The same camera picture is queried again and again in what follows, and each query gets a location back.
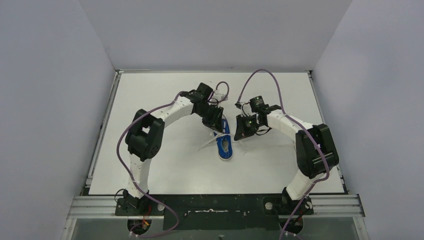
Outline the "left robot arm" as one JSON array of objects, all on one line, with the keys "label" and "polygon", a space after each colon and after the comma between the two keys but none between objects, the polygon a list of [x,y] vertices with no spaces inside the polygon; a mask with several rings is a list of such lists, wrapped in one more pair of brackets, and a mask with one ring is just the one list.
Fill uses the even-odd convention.
[{"label": "left robot arm", "polygon": [[161,149],[166,127],[195,114],[201,117],[205,127],[223,133],[224,109],[220,103],[227,98],[227,93],[219,93],[218,89],[201,82],[196,89],[178,92],[170,103],[135,113],[116,146],[118,160],[129,175],[123,202],[118,204],[121,209],[129,208],[140,214],[153,202],[148,187],[150,165]]}]

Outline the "blue sneaker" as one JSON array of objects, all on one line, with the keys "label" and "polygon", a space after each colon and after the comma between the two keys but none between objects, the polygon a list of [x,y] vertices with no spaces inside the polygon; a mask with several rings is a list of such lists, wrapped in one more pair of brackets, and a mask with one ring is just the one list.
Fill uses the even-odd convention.
[{"label": "blue sneaker", "polygon": [[232,136],[230,126],[225,116],[222,117],[222,133],[215,134],[218,156],[222,161],[229,161],[233,157]]}]

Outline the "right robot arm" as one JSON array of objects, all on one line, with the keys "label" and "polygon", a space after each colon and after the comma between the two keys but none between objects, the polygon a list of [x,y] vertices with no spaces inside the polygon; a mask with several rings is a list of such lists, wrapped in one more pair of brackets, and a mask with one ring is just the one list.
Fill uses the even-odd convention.
[{"label": "right robot arm", "polygon": [[298,213],[314,186],[327,180],[339,164],[339,156],[329,127],[311,124],[287,114],[279,105],[266,104],[262,96],[237,102],[241,113],[236,116],[235,141],[258,135],[261,127],[277,130],[292,139],[296,152],[297,172],[282,190],[281,207]]}]

